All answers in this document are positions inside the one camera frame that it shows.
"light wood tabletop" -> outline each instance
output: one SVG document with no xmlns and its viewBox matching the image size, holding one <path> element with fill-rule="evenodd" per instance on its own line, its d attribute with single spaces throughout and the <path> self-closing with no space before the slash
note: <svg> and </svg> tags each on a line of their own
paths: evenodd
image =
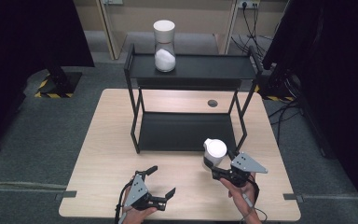
<svg viewBox="0 0 358 224">
<path fill-rule="evenodd" d="M 143 95 L 146 110 L 174 112 L 227 112 L 232 99 L 232 92 L 225 91 L 143 91 Z M 240 92 L 240 102 L 246 96 L 246 92 Z M 217 107 L 208 106 L 211 99 L 217 101 Z M 236 139 L 240 139 L 241 125 L 235 110 L 231 119 Z M 132 120 L 128 90 L 104 90 L 66 190 L 76 191 L 76 196 L 62 199 L 61 216 L 114 217 L 119 194 L 135 171 L 157 165 L 158 170 L 145 179 L 149 192 L 157 197 L 164 197 L 173 188 L 176 192 L 168 200 L 166 210 L 157 211 L 149 219 L 241 219 L 225 187 L 212 179 L 211 171 L 202 165 L 202 151 L 141 150 L 137 154 L 130 135 Z M 299 220 L 296 200 L 283 198 L 283 194 L 293 194 L 293 190 L 258 94 L 254 94 L 244 120 L 248 135 L 241 151 L 268 169 L 267 174 L 256 175 L 260 194 L 255 207 L 264 211 L 268 220 Z M 229 157 L 219 167 L 229 169 Z"/>
</svg>

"yellow and black hazard tape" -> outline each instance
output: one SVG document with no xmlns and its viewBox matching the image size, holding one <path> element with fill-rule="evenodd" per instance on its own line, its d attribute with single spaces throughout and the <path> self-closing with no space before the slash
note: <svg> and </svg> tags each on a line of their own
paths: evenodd
<svg viewBox="0 0 358 224">
<path fill-rule="evenodd" d="M 50 74 L 48 74 L 45 79 L 40 84 L 37 93 L 34 97 L 46 97 L 46 98 L 71 98 L 74 94 L 72 92 L 68 93 L 57 93 L 54 83 L 51 83 Z"/>
<path fill-rule="evenodd" d="M 260 88 L 257 85 L 255 87 L 255 92 L 259 92 L 259 90 L 260 90 Z M 261 95 L 261 97 L 263 98 L 263 100 L 271 100 L 271 101 L 294 101 L 295 100 L 295 97 L 292 97 L 292 96 L 278 97 L 278 96 Z"/>
</svg>

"black shelf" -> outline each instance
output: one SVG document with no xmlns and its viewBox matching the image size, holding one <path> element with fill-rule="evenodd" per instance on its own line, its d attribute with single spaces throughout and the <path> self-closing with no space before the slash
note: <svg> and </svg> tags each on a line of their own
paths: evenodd
<svg viewBox="0 0 358 224">
<path fill-rule="evenodd" d="M 237 147 L 229 114 L 146 112 L 141 133 L 142 150 L 204 151 L 207 138 L 220 139 L 231 150 Z"/>
<path fill-rule="evenodd" d="M 207 138 L 220 139 L 227 149 L 239 150 L 246 138 L 243 115 L 255 91 L 256 76 L 262 68 L 251 48 L 248 55 L 176 55 L 176 66 L 171 72 L 160 72 L 155 66 L 154 54 L 136 53 L 130 46 L 124 73 L 127 80 L 133 123 L 131 137 L 137 153 L 141 150 L 156 151 L 203 151 Z M 138 100 L 135 102 L 132 88 L 136 80 Z M 243 105 L 238 91 L 245 79 L 253 81 L 252 88 Z M 186 90 L 186 91 L 232 91 L 233 98 L 227 113 L 168 113 L 146 111 L 143 90 Z M 242 137 L 236 144 L 230 114 L 233 107 L 239 115 Z M 142 122 L 139 141 L 135 136 L 139 111 Z"/>
</svg>

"bottle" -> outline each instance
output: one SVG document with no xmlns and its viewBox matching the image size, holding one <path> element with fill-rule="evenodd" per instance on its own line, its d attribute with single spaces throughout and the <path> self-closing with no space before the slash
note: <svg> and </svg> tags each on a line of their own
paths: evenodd
<svg viewBox="0 0 358 224">
<path fill-rule="evenodd" d="M 172 21 L 156 21 L 153 24 L 155 34 L 155 65 L 160 72 L 170 72 L 175 68 L 174 28 Z"/>
</svg>

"bottom shelf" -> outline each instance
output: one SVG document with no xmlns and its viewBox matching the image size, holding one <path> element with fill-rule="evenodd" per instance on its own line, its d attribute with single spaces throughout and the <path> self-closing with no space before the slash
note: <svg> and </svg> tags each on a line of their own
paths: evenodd
<svg viewBox="0 0 358 224">
<path fill-rule="evenodd" d="M 140 151 L 204 151 L 207 138 L 236 149 L 229 114 L 145 112 L 138 146 Z"/>
</svg>

